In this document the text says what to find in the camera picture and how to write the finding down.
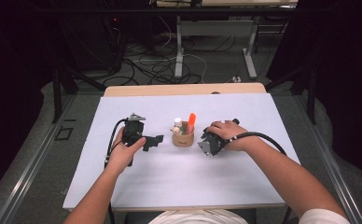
forearm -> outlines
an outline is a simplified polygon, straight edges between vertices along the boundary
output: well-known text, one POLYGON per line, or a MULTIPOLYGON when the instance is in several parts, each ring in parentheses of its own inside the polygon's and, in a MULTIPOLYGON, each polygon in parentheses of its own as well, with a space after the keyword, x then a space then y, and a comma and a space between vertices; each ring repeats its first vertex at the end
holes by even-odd
POLYGON ((244 151, 257 163, 298 217, 310 209, 323 208, 347 218, 326 188, 302 166, 258 137, 240 140, 245 141, 244 151))
POLYGON ((118 175, 104 170, 64 223, 104 223, 118 175))

table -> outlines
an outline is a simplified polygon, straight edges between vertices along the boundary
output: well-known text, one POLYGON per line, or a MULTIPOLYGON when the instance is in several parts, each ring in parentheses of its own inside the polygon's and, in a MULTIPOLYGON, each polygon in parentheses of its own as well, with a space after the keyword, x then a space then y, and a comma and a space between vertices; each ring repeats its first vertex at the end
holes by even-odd
POLYGON ((241 125, 274 138, 291 159, 299 162, 272 97, 264 87, 259 83, 232 83, 108 88, 90 127, 63 208, 73 209, 103 171, 112 128, 132 112, 146 116, 145 135, 164 134, 164 139, 158 147, 148 152, 139 150, 134 155, 133 166, 118 179, 111 200, 115 210, 231 209, 285 204, 248 155, 221 151, 214 157, 206 157, 196 144, 202 130, 214 118, 236 116, 241 125), (246 107, 239 104, 237 110, 213 110, 232 99, 240 99, 246 107), (152 100, 158 103, 144 105, 152 100), (174 147, 170 129, 175 114, 187 119, 187 112, 192 109, 197 114, 195 143, 192 147, 174 147), (155 114, 162 121, 154 118, 155 114))
MULTIPOLYGON (((296 5, 298 0, 202 0, 200 7, 262 7, 296 5)), ((158 7, 189 7, 189 3, 157 1, 158 7)), ((248 36, 247 48, 243 49, 245 64, 250 78, 257 78, 251 52, 257 35, 259 17, 252 21, 182 21, 177 16, 177 58, 174 75, 182 76, 182 35, 235 35, 248 36)))

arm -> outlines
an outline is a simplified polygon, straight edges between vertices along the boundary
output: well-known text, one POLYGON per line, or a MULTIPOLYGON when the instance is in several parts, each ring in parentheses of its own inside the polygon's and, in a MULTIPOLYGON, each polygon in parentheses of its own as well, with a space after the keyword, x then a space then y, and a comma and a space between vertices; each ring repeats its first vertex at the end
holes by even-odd
MULTIPOLYGON (((207 131, 216 133, 223 139, 247 132, 230 120, 225 123, 213 122, 207 131)), ((227 144, 226 149, 246 152, 299 218, 314 208, 327 209, 347 218, 335 199, 312 174, 259 137, 240 138, 227 144)))
MULTIPOLYGON (((123 128, 119 130, 114 145, 121 141, 122 131, 123 128)), ((106 168, 64 223, 104 223, 105 213, 119 175, 145 142, 146 139, 143 137, 130 147, 119 143, 112 151, 106 168)))

hand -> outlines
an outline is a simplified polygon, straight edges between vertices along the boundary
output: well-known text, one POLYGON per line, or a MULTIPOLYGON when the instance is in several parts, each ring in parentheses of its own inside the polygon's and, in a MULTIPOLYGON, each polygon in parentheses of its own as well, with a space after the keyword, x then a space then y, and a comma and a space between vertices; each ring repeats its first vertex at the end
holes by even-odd
POLYGON ((123 129, 124 127, 119 130, 117 138, 112 144, 112 147, 114 145, 117 146, 112 150, 106 167, 106 170, 115 172, 116 175, 120 175, 125 170, 128 164, 131 162, 134 153, 146 143, 146 139, 142 137, 130 147, 126 147, 122 143, 123 129))
MULTIPOLYGON (((221 121, 215 121, 211 123, 211 126, 207 128, 207 132, 215 133, 219 135, 222 139, 228 140, 233 136, 236 136, 240 133, 247 133, 248 131, 239 126, 231 120, 225 120, 225 123, 221 121)), ((225 149, 235 150, 235 151, 246 151, 246 148, 249 145, 249 140, 256 139, 255 136, 237 139, 225 146, 225 149)))

orange marker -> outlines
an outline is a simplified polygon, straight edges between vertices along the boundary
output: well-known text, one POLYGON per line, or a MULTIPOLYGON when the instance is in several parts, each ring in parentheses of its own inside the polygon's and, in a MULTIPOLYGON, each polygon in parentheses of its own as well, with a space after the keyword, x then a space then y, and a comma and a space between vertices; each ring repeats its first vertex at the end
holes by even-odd
POLYGON ((193 133, 193 129, 195 127, 195 120, 196 120, 196 115, 194 113, 190 113, 186 135, 193 133))

